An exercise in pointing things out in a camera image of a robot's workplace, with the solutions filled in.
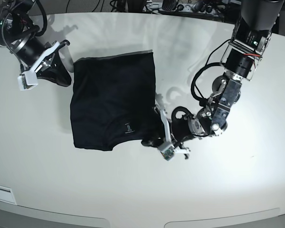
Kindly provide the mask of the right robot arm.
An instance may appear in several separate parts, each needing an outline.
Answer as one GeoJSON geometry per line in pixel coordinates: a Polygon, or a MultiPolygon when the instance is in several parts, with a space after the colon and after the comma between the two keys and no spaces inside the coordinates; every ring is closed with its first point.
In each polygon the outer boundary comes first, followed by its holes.
{"type": "Polygon", "coordinates": [[[47,27],[39,0],[4,0],[0,4],[0,47],[7,48],[19,62],[21,91],[33,89],[40,79],[62,87],[71,85],[71,76],[59,56],[60,49],[70,42],[41,43],[39,37],[47,27]]]}

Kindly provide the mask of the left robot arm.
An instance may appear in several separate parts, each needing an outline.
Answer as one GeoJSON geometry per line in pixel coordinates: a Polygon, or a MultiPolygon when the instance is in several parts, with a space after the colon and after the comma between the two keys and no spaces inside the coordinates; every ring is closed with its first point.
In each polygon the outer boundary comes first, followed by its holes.
{"type": "Polygon", "coordinates": [[[161,126],[142,140],[143,146],[156,148],[165,160],[177,153],[188,158],[190,149],[184,146],[186,141],[219,136],[226,130],[230,109],[241,96],[242,81],[251,80],[262,60],[283,4],[282,0],[241,2],[239,17],[223,57],[219,62],[206,62],[192,80],[190,91],[200,105],[199,112],[193,114],[186,107],[178,106],[167,117],[163,107],[155,106],[161,126]],[[222,67],[224,73],[213,81],[210,96],[204,97],[196,82],[211,67],[222,67]]]}

